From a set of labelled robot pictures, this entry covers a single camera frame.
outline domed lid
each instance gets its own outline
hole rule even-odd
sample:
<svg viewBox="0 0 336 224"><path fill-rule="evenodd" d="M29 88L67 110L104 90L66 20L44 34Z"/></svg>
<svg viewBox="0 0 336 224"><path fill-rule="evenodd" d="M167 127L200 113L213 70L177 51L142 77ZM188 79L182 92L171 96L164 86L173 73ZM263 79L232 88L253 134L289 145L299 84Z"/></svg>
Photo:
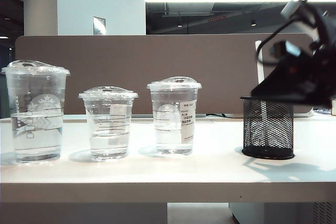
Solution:
<svg viewBox="0 0 336 224"><path fill-rule="evenodd" d="M147 84L150 90L201 89L202 85L190 77L170 77Z"/></svg>
<svg viewBox="0 0 336 224"><path fill-rule="evenodd" d="M15 60L8 64L7 67L2 68L1 73L15 73L15 74L48 74L48 73L62 73L67 76L70 71L63 67L52 66L35 60Z"/></svg>
<svg viewBox="0 0 336 224"><path fill-rule="evenodd" d="M118 87L95 87L78 94L78 97L89 101L101 99L133 100L138 97L138 94Z"/></svg>

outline gray partition panel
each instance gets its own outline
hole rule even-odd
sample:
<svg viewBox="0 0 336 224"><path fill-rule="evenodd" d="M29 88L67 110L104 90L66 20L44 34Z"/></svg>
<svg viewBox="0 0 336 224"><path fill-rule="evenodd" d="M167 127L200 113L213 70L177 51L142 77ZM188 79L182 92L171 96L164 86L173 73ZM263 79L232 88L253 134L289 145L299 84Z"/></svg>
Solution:
<svg viewBox="0 0 336 224"><path fill-rule="evenodd" d="M172 76L189 76L202 84L197 113L242 114L239 98L249 95L258 84L255 41L267 36L23 36L16 41L16 59L38 60L70 70L66 114L84 113L78 93L95 86L136 91L139 98L134 101L133 113L150 114L146 84ZM311 41L305 34L280 34L273 41L282 39L306 49Z"/></svg>

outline mesh pencil holder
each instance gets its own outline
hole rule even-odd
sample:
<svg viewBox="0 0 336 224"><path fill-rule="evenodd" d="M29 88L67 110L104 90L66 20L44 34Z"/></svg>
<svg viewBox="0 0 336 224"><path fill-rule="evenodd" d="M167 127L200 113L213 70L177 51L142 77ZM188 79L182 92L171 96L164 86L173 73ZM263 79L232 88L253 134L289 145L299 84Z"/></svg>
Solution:
<svg viewBox="0 0 336 224"><path fill-rule="evenodd" d="M266 159L293 158L293 106L252 98L242 99L243 153Z"/></svg>

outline white table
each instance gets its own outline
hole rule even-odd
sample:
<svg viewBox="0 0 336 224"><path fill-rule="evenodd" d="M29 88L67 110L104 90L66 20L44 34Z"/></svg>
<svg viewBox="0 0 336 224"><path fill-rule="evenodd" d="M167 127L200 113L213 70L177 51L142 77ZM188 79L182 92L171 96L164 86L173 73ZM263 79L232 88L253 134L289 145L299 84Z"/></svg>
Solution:
<svg viewBox="0 0 336 224"><path fill-rule="evenodd" d="M132 120L129 155L90 160L86 122L65 120L61 158L15 164L11 124L1 123L2 202L336 201L336 117L295 119L295 157L241 153L242 119L198 119L194 152L155 153L151 120Z"/></svg>

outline clear plastic cup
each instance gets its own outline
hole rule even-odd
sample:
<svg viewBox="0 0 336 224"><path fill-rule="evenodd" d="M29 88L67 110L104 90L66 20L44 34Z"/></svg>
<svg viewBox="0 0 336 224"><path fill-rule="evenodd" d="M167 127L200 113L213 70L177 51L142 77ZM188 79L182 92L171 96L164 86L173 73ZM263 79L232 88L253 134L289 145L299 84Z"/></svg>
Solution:
<svg viewBox="0 0 336 224"><path fill-rule="evenodd" d="M86 108L92 159L127 156L133 100L138 94L118 87L95 87L78 97Z"/></svg>
<svg viewBox="0 0 336 224"><path fill-rule="evenodd" d="M147 85L151 91L157 151L190 154L193 148L197 93L190 77L171 77Z"/></svg>
<svg viewBox="0 0 336 224"><path fill-rule="evenodd" d="M28 163L59 158L69 70L17 60L1 73L6 74L16 160Z"/></svg>

